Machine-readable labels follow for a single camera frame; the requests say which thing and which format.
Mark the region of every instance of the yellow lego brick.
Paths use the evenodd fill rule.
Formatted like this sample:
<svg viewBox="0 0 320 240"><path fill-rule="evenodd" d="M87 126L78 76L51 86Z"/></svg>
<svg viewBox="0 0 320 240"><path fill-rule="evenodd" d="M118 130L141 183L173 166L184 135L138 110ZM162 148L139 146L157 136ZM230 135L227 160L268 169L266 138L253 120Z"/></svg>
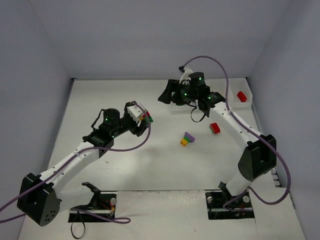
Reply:
<svg viewBox="0 0 320 240"><path fill-rule="evenodd" d="M184 138L182 138L182 140L181 140L181 142L180 142L180 143L181 143L181 145L182 145L182 146L184 146L184 147L185 147L185 146L187 146L188 141L187 141L187 140L185 140Z"/></svg>

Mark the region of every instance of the purple lego brick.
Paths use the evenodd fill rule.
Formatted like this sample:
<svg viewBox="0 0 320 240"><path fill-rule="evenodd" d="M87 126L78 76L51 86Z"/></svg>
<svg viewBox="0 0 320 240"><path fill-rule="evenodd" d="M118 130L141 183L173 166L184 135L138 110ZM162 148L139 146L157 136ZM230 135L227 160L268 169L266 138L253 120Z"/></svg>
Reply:
<svg viewBox="0 0 320 240"><path fill-rule="evenodd" d="M190 139L190 143L193 143L195 141L195 138L187 132L184 133L184 136Z"/></svg>

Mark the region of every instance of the black cable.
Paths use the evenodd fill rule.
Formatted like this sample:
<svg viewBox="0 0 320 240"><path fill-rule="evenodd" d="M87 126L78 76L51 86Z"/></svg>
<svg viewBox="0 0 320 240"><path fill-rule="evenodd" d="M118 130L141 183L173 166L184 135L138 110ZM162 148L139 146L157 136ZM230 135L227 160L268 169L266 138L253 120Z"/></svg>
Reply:
<svg viewBox="0 0 320 240"><path fill-rule="evenodd" d="M74 225L74 222L76 221L77 217L80 218L80 221L82 222L83 229L84 229L83 234L82 234L82 236L80 236L80 237L75 236L74 231L73 231L73 229L72 229L72 227L73 227L73 225ZM73 219L73 221L72 221L70 230L71 230L72 237L73 237L74 239L82 239L83 236L84 236L85 233L86 233L85 221L84 221L84 219L82 218L80 212L78 212L78 211L76 212L76 215L75 215L75 217L74 217L74 219Z"/></svg>
<svg viewBox="0 0 320 240"><path fill-rule="evenodd" d="M200 118L199 121L194 120L194 119L192 118L192 113L193 113L194 110L196 110L196 109L197 109L197 107L195 107L194 109L191 110L190 117L191 117L191 120L194 121L195 123L200 123L203 119L205 119L205 116L206 116L206 115L203 114L203 116Z"/></svg>
<svg viewBox="0 0 320 240"><path fill-rule="evenodd" d="M214 200L212 200L212 201L210 202L209 219L211 218L211 213L212 213L212 206L213 206L213 204L214 204Z"/></svg>
<svg viewBox="0 0 320 240"><path fill-rule="evenodd" d="M105 111L105 109L101 109L101 110L100 110L98 117L97 117L97 118L94 120L94 122L91 124L91 128L92 128L93 130L96 130L95 125L96 125L97 121L99 120L100 115L101 115L101 113L102 113L103 111Z"/></svg>

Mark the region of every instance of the green lego piece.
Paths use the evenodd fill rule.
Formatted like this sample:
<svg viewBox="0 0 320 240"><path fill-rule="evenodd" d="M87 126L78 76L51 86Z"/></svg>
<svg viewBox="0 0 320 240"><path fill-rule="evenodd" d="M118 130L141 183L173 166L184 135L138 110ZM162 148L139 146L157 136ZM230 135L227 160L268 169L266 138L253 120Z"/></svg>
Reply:
<svg viewBox="0 0 320 240"><path fill-rule="evenodd" d="M150 120L150 123L153 123L154 122L154 120L152 119L152 117L151 116L149 116L149 120Z"/></svg>
<svg viewBox="0 0 320 240"><path fill-rule="evenodd" d="M188 143L190 142L190 138L188 138L187 136L185 136L184 139L185 139Z"/></svg>

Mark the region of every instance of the red lego brick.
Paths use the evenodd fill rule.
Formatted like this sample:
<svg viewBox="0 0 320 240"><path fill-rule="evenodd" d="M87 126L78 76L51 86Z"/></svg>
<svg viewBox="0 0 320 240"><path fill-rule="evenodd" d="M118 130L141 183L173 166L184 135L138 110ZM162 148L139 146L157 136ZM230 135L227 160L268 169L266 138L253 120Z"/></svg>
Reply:
<svg viewBox="0 0 320 240"><path fill-rule="evenodd" d="M242 91L238 92L237 96L238 96L238 98L240 99L240 101L241 101L242 103L244 103L245 101L247 101L247 97L246 97L246 95L245 95Z"/></svg>
<svg viewBox="0 0 320 240"><path fill-rule="evenodd" d="M218 124L216 122L214 123L211 123L210 126L209 126L211 132L213 134L218 134L220 133L220 127L218 126Z"/></svg>

